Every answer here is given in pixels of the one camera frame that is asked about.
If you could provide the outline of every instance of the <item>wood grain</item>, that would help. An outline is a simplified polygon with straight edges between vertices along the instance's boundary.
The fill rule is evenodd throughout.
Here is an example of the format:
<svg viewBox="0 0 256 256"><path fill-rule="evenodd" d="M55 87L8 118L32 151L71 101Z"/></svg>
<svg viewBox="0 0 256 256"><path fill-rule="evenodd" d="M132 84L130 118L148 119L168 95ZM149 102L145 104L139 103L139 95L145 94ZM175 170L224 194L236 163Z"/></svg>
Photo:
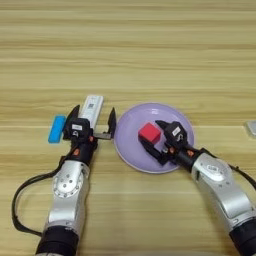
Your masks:
<svg viewBox="0 0 256 256"><path fill-rule="evenodd" d="M89 93L105 96L99 129L112 106L120 116L170 104L192 122L198 147L256 177L256 140L244 129L256 118L255 49L250 0L0 0L0 255L35 252L38 238L12 226L12 196L68 150L47 144L52 118ZM21 219L41 230L50 205L50 181L32 186ZM137 172L110 142L96 153L87 206L79 255L238 255L185 171Z"/></svg>

